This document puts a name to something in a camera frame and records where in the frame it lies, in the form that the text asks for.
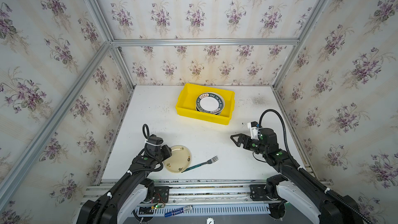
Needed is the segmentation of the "cream floral plate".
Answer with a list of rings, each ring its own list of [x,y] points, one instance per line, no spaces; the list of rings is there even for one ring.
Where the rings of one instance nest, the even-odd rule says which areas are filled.
[[[190,150],[181,145],[171,147],[172,155],[166,159],[164,167],[171,173],[182,173],[191,164],[192,155]]]

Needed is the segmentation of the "green text-rimmed white plate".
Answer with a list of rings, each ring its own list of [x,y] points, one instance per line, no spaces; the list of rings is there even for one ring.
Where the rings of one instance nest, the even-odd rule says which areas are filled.
[[[225,101],[219,94],[205,92],[197,97],[195,107],[198,112],[220,115],[224,110]]]

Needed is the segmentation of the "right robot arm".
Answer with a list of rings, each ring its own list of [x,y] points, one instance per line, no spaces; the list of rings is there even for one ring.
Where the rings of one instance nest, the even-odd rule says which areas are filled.
[[[262,126],[262,120],[248,124],[250,135],[231,136],[237,147],[261,155],[263,161],[278,174],[269,177],[264,188],[265,196],[290,203],[313,224],[363,224],[371,220],[360,212],[358,203],[350,196],[341,196],[307,172],[293,158],[288,141],[287,128],[281,114],[268,109],[261,114],[274,113],[283,129],[284,149],[279,147],[278,137],[271,128]]]

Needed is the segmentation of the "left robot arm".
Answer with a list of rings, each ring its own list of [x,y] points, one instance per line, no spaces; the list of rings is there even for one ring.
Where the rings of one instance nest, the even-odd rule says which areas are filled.
[[[118,224],[122,223],[122,207],[137,186],[145,189],[152,183],[148,179],[151,172],[164,168],[163,161],[172,156],[171,148],[163,144],[163,139],[150,134],[149,126],[143,125],[144,148],[132,160],[124,175],[97,200],[88,200],[81,207],[78,224]]]

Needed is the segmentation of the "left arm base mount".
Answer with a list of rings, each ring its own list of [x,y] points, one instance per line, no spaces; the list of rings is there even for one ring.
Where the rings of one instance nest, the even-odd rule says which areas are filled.
[[[140,207],[138,211],[133,210],[132,214],[140,224],[147,224],[153,217],[144,217],[144,215],[153,214],[156,209],[164,208],[169,202],[170,187],[169,186],[155,186],[151,179],[144,179],[141,186],[147,190],[142,203],[151,204],[151,206]]]

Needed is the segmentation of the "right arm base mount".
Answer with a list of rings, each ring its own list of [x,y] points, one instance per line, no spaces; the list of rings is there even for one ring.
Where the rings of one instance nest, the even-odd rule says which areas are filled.
[[[268,178],[265,184],[252,184],[249,186],[250,198],[253,201],[277,201],[277,203],[270,203],[268,205],[268,215],[275,220],[282,219],[286,213],[285,204],[287,201],[277,193],[277,186],[284,181],[287,181],[287,178],[278,174]]]

